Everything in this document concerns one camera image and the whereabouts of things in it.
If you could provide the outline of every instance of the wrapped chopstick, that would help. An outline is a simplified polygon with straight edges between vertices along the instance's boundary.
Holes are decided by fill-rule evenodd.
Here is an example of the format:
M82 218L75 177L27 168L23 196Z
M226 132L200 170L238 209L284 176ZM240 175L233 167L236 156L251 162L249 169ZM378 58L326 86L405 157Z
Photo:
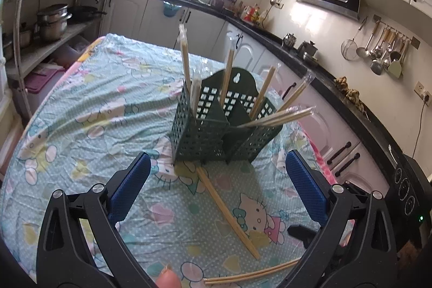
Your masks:
M267 77L263 83L263 87L261 87L260 93L258 93L258 97L256 98L254 106L252 107L252 110L249 113L249 117L251 118L251 120L255 120L260 111L261 105L263 104L265 98L265 93L267 92L267 89L270 86L271 80L275 72L276 72L276 68L274 66L270 67Z
M225 69L223 71L223 80L220 89L219 103L222 109L223 109L223 105L225 104L226 93L228 91L228 85L230 82L229 79L231 77L232 62L234 61L234 53L235 53L235 40L234 38L231 38L230 40L231 40L231 47L229 49L228 56L225 58Z
M308 70L308 72L306 72L306 75L304 75L302 79L302 83L297 85L296 90L288 97L288 99L282 104L282 106L277 111L279 112L289 108L294 103L294 101L299 97L299 95L302 94L302 92L306 89L306 87L310 85L312 81L314 81L314 79L315 79L315 73Z
M237 127L258 127L258 126L280 126L285 123L298 120L299 118L303 118L306 116L310 116L315 114L316 107L303 108L300 106L290 107L285 109L284 111L279 111L274 114L268 115L266 117L260 118L258 120L251 121L249 123L245 123L243 125L239 125Z
M184 80L188 93L191 93L191 71L189 69L189 49L187 47L186 29L184 24L180 24L180 45L181 45L181 58L183 60Z

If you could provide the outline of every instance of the power cord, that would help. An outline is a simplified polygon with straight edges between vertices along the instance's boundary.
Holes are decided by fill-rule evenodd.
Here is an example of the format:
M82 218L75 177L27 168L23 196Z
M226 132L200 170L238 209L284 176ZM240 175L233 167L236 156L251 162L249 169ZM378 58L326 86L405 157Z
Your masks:
M414 154L416 153L416 149L417 149L417 143L418 143L418 138L420 137L420 132L422 131L422 117L423 117L423 110L425 109L425 105L427 103L427 101L429 100L429 96L426 94L425 97L423 98L423 107L422 107L422 113L420 114L420 128L418 130L418 135L417 135L417 140L416 140L416 145L414 147L414 151L413 151L413 158L414 158Z

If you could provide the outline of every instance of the stainless steel pot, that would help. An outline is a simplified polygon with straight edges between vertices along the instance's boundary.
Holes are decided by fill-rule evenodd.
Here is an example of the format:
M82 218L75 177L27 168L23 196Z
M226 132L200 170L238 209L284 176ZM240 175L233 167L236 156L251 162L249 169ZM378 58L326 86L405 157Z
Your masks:
M68 27L68 19L72 17L72 14L68 14L65 17L61 18L60 20L57 20L56 22L47 23L42 22L39 23L39 35L40 39L42 39L45 42L55 42L59 40L62 35L66 32L66 28Z
M42 9L36 15L38 17L38 23L52 23L56 22L68 15L67 4L54 4L48 8Z

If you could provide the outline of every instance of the pot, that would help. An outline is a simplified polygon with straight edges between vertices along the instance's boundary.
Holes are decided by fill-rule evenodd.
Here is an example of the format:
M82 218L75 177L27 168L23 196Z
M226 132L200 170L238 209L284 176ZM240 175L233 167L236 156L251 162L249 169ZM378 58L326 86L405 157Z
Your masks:
M303 57L304 53L308 53L310 56L313 57L318 50L316 47L314 47L314 45L315 43L313 43L312 41L310 41L309 43L304 41L300 45L299 49L297 49L297 51L299 52L299 55L301 57Z
M64 18L68 15L67 4L54 4L48 8L42 9L36 15L38 23L52 23Z
M66 28L68 27L68 19L72 17L72 14L68 14L65 17L57 20L56 22L42 22L39 23L39 35L40 39L45 42L55 42L59 40L62 35L66 32Z
M93 20L100 15L106 15L105 11L99 11L95 7L90 7L86 5L77 5L68 8L68 11L73 15L73 20L76 22L85 22Z

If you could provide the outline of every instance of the kettle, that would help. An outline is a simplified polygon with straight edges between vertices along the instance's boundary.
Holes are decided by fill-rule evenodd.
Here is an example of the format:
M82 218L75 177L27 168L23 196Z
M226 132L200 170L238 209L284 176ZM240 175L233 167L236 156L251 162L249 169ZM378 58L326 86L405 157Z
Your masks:
M297 49L299 56L303 57L304 53L314 56L318 49L315 47L315 43L310 41L309 43L304 41L300 47Z

